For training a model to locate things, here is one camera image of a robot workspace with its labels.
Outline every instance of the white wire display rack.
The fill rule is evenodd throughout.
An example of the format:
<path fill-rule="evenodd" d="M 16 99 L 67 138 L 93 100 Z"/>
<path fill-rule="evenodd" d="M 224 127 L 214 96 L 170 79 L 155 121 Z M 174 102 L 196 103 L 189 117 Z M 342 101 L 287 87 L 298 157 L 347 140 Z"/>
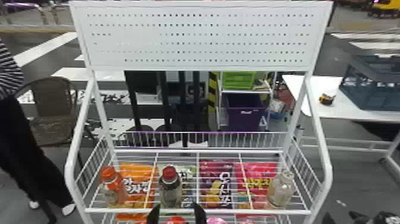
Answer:
<path fill-rule="evenodd" d="M 310 76 L 324 36 L 330 1 L 73 1 L 71 12 L 91 79 L 86 87 L 65 165 L 65 180 L 85 224 L 132 223 L 118 214 L 148 213 L 159 202 L 158 167 L 194 166 L 187 183 L 192 201 L 208 217 L 240 223 L 313 223 L 332 185 L 332 166 L 320 119 L 310 101 L 322 171 L 315 173 L 293 134 L 299 117 L 296 104 L 287 132 L 126 132 L 113 140 L 99 94 L 95 70 L 305 71 L 299 101 L 312 96 Z M 83 127 L 94 96 L 104 135 L 81 170 L 75 170 Z M 232 208 L 212 209 L 202 193 L 199 164 L 218 160 L 236 166 L 230 179 Z M 137 207 L 107 207 L 100 191 L 104 166 L 123 171 L 121 163 L 151 167 L 146 197 Z M 295 194 L 285 209 L 258 209 L 251 200 L 247 163 L 273 164 L 295 174 Z M 250 206 L 240 207 L 238 183 L 245 183 Z M 187 217 L 192 209 L 161 209 L 161 214 Z"/>

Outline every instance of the black pants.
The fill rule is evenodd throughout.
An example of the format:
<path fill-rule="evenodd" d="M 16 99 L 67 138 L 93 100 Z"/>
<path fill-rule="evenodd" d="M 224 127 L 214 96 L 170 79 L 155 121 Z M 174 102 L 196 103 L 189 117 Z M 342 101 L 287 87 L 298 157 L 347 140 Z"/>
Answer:
<path fill-rule="evenodd" d="M 32 201 L 38 189 L 59 207 L 72 202 L 62 173 L 37 145 L 21 105 L 14 97 L 0 101 L 0 167 Z"/>

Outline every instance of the clear plastic bottle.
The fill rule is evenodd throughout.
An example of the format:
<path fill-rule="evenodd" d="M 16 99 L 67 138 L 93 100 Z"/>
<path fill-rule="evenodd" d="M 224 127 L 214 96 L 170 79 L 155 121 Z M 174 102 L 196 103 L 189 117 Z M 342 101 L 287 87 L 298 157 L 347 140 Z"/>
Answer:
<path fill-rule="evenodd" d="M 111 207 L 123 207 L 127 192 L 121 175 L 112 166 L 105 166 L 101 172 L 102 191 L 105 201 Z"/>
<path fill-rule="evenodd" d="M 274 209 L 285 209 L 295 192 L 295 175 L 284 170 L 274 177 L 268 189 L 268 202 Z"/>

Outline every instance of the white table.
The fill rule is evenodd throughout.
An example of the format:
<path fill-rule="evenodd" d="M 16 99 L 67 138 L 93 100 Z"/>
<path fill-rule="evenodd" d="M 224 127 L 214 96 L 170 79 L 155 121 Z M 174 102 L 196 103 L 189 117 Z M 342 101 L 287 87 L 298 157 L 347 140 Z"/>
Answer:
<path fill-rule="evenodd" d="M 295 100 L 297 100 L 299 97 L 303 78 L 303 76 L 295 75 L 283 76 L 283 80 L 286 82 L 286 85 Z M 338 90 L 341 81 L 342 77 L 311 77 L 312 92 L 315 95 L 313 98 L 316 102 L 318 102 L 318 99 L 322 94 L 331 95 L 332 93 L 336 93 L 336 97 L 333 100 L 332 105 L 323 105 L 318 102 L 317 108 L 321 118 L 400 123 L 400 111 L 371 111 L 359 109 L 346 95 L 343 94 L 342 91 Z M 301 111 L 307 117 L 311 116 L 308 100 L 303 102 Z"/>
<path fill-rule="evenodd" d="M 294 99 L 297 101 L 303 83 L 303 76 L 295 75 L 284 75 L 283 80 L 286 82 L 287 87 L 292 93 Z M 342 91 L 339 90 L 339 85 L 342 81 L 342 77 L 330 77 L 330 76 L 311 76 L 311 86 L 312 92 L 314 94 L 313 99 L 317 103 L 317 112 L 321 118 L 331 118 L 331 119 L 345 119 L 345 120 L 355 120 L 355 121 L 368 121 L 368 122 L 388 122 L 388 123 L 400 123 L 400 111 L 371 111 L 371 110 L 360 110 Z M 333 100 L 332 105 L 320 104 L 318 99 L 322 94 L 332 95 L 336 93 L 336 97 Z M 310 106 L 308 100 L 303 101 L 301 105 L 301 111 L 305 116 L 311 116 Z M 302 119 L 299 119 L 299 123 L 302 126 Z M 299 144 L 302 144 L 302 133 L 298 136 Z M 376 150 L 374 147 L 380 143 L 380 141 L 360 141 L 351 139 L 332 139 L 339 143 L 339 146 L 330 146 L 329 149 L 337 150 L 348 150 L 348 151 L 380 151 Z M 367 148 L 352 148 L 344 147 L 343 143 L 360 143 L 365 142 L 369 144 Z M 400 176 L 400 166 L 392 158 L 392 155 L 396 147 L 400 143 L 400 132 L 397 134 L 393 142 L 390 142 L 388 148 L 384 150 L 385 159 L 388 161 L 393 168 L 393 171 Z"/>

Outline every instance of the white shoe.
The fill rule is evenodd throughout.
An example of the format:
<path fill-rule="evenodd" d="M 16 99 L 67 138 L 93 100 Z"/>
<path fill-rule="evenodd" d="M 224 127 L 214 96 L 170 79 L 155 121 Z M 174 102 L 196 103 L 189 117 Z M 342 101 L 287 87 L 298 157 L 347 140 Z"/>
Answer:
<path fill-rule="evenodd" d="M 61 209 L 64 216 L 70 215 L 75 210 L 75 204 L 69 204 Z"/>
<path fill-rule="evenodd" d="M 29 201 L 29 208 L 30 209 L 38 209 L 40 207 L 39 202 L 37 201 Z"/>

